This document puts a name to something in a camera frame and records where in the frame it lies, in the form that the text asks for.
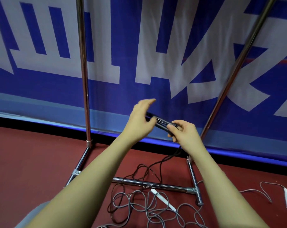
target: hand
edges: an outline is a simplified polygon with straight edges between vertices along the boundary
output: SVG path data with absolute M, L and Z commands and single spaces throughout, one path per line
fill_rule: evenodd
M 132 144 L 145 138 L 154 128 L 156 118 L 153 117 L 149 122 L 146 121 L 146 113 L 148 108 L 156 99 L 141 100 L 133 108 L 129 121 L 126 124 L 122 136 L 125 136 Z
M 180 144 L 184 151 L 193 156 L 195 156 L 198 150 L 202 150 L 202 148 L 205 150 L 205 146 L 194 124 L 183 120 L 175 120 L 172 122 L 181 127 L 179 130 L 175 126 L 167 125 L 168 130 L 174 134 L 172 137 L 173 142 Z

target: black baseboard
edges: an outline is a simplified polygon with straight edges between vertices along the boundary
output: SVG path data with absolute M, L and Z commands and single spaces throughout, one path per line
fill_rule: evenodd
M 32 132 L 38 132 L 38 133 L 45 133 L 45 134 L 51 134 L 51 135 L 57 135 L 67 138 L 74 138 L 79 140 L 86 140 L 86 133 L 79 130 L 72 130 L 57 126 L 51 126 L 51 125 L 45 125 L 35 122 L 26 122 L 21 120 L 15 120 L 15 119 L 6 119 L 6 118 L 0 118 L 0 127 L 5 128 L 12 128 L 17 130 L 26 130 L 26 131 L 32 131 Z M 101 134 L 92 134 L 91 138 L 93 139 L 94 143 L 101 143 L 109 145 L 114 141 L 114 137 L 101 135 Z M 176 151 L 176 148 L 173 147 L 167 147 L 167 146 L 161 146 L 161 145 L 154 145 L 144 142 L 138 142 L 136 143 L 132 149 L 147 151 L 151 153 L 160 153 L 165 155 L 173 154 Z M 287 167 L 285 166 L 279 166 L 274 164 L 268 164 L 268 163 L 262 163 L 257 161 L 250 161 L 235 157 L 227 157 L 223 155 L 218 154 L 211 154 L 213 159 L 218 164 L 223 165 L 229 165 L 229 166 L 236 166 L 246 169 L 252 169 L 252 170 L 258 170 L 258 171 L 264 171 L 269 173 L 275 173 L 275 174 L 282 174 L 287 175 Z M 185 152 L 182 152 L 179 157 L 186 158 L 187 154 Z

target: jump rope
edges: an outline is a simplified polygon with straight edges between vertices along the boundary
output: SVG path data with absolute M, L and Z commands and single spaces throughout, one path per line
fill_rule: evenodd
M 151 113 L 147 113 L 146 120 L 149 121 L 150 118 L 152 118 L 153 116 L 155 116 L 155 115 L 153 115 Z M 167 122 L 167 121 L 157 117 L 157 124 L 156 124 L 156 126 L 161 128 L 161 129 L 163 129 L 163 130 L 165 130 L 169 134 L 171 134 L 171 132 L 169 132 L 167 127 L 166 127 L 167 124 L 171 124 L 171 125 L 177 127 L 177 124 L 171 123 L 171 122 Z M 97 228 L 108 228 L 108 227 L 111 227 L 111 226 L 123 227 L 129 222 L 130 216 L 131 216 L 133 210 L 138 211 L 138 212 L 144 212 L 146 214 L 147 227 L 149 227 L 150 223 L 154 223 L 154 224 L 161 224 L 162 227 L 165 228 L 166 227 L 166 223 L 165 223 L 166 221 L 171 221 L 171 220 L 177 219 L 177 222 L 178 222 L 180 227 L 185 227 L 185 226 L 187 226 L 189 224 L 195 224 L 195 225 L 197 225 L 197 226 L 199 226 L 201 228 L 208 228 L 207 226 L 205 226 L 205 221 L 202 218 L 201 214 L 199 213 L 200 210 L 202 209 L 202 206 L 199 209 L 196 209 L 194 206 L 192 206 L 189 203 L 182 203 L 182 204 L 180 204 L 177 207 L 177 209 L 175 209 L 169 203 L 169 198 L 164 192 L 157 192 L 155 189 L 153 189 L 153 187 L 156 187 L 157 185 L 160 185 L 160 184 L 163 183 L 162 182 L 163 181 L 162 174 L 161 174 L 161 166 L 162 166 L 162 164 L 165 161 L 168 161 L 168 160 L 172 159 L 173 157 L 179 156 L 181 154 L 181 152 L 182 152 L 182 148 L 179 147 L 175 151 L 174 154 L 164 157 L 161 161 L 154 162 L 153 164 L 151 164 L 149 166 L 147 166 L 145 164 L 139 164 L 137 166 L 136 170 L 132 174 L 130 174 L 128 176 L 125 176 L 123 178 L 123 180 L 128 178 L 128 177 L 131 177 L 133 180 L 142 180 L 141 188 L 138 189 L 138 190 L 133 191 L 132 193 L 128 193 L 128 194 L 126 193 L 125 185 L 120 184 L 120 183 L 115 184 L 113 189 L 112 189 L 112 191 L 111 191 L 111 202 L 108 205 L 108 209 L 107 209 L 108 213 L 110 213 L 110 216 L 111 216 L 111 219 L 112 219 L 113 223 L 109 223 L 109 224 L 105 224 L 105 225 L 102 225 L 102 226 L 98 226 Z M 160 175 L 160 177 L 158 177 L 157 174 L 151 169 L 151 167 L 156 165 L 156 164 L 159 164 L 159 175 Z M 144 175 L 142 177 L 140 177 L 140 178 L 135 178 L 135 175 L 138 173 L 138 170 L 141 169 L 141 168 L 146 168 L 146 171 L 145 171 Z M 150 171 L 156 176 L 156 178 L 159 181 L 159 183 L 155 183 L 153 185 L 150 185 L 149 187 L 145 187 L 143 185 L 143 183 L 144 183 L 144 180 L 145 180 L 146 176 L 149 175 Z M 240 192 L 241 193 L 248 192 L 248 191 L 260 192 L 261 194 L 263 194 L 269 200 L 270 203 L 272 203 L 272 200 L 271 200 L 270 196 L 263 189 L 263 187 L 261 185 L 262 183 L 281 186 L 283 188 L 283 190 L 284 190 L 285 202 L 286 202 L 286 208 L 287 208 L 287 188 L 285 188 L 281 184 L 262 181 L 262 182 L 259 183 L 259 186 L 261 187 L 263 192 L 261 192 L 260 190 L 256 190 L 256 189 L 247 189 L 247 190 L 243 190 L 243 191 L 240 191 Z M 113 192 L 118 186 L 121 186 L 123 188 L 123 191 L 119 192 L 119 193 L 116 193 L 113 196 Z M 139 203 L 134 203 L 135 195 L 138 195 L 138 194 L 141 194 L 144 197 L 144 204 L 143 205 L 141 205 Z M 123 197 L 126 197 L 127 201 L 128 201 L 128 203 L 126 203 L 124 205 L 121 204 L 122 200 L 123 200 Z M 156 206 L 157 206 L 156 198 L 159 198 L 161 201 L 163 201 L 166 204 L 166 207 L 161 208 L 161 209 L 156 209 Z M 180 208 L 181 207 L 185 207 L 185 206 L 191 207 L 194 210 L 194 220 L 195 221 L 193 221 L 193 222 L 185 222 L 185 220 L 179 214 Z M 124 208 L 124 207 L 128 208 L 128 215 L 124 219 L 122 219 L 121 221 L 117 221 L 114 218 L 114 213 L 119 208 Z M 172 217 L 171 218 L 167 218 L 167 219 L 163 219 L 161 217 L 161 214 L 163 214 L 164 212 L 171 213 Z

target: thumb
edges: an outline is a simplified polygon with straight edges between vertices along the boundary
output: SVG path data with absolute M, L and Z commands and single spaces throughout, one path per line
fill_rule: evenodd
M 154 128 L 154 126 L 156 125 L 156 123 L 157 123 L 156 117 L 152 117 L 152 118 L 150 119 L 150 121 L 148 122 L 149 126 L 150 126 L 152 129 Z
M 181 133 L 181 131 L 179 129 L 177 129 L 175 126 L 172 126 L 170 124 L 167 125 L 168 130 L 171 131 L 172 134 L 174 134 L 174 136 L 177 138 L 179 136 L 179 133 Z

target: person's left arm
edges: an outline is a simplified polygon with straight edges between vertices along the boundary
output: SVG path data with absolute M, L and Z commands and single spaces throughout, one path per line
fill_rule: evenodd
M 26 226 L 27 228 L 91 227 L 115 173 L 129 149 L 146 137 L 156 119 L 145 115 L 155 99 L 141 100 L 123 132 Z

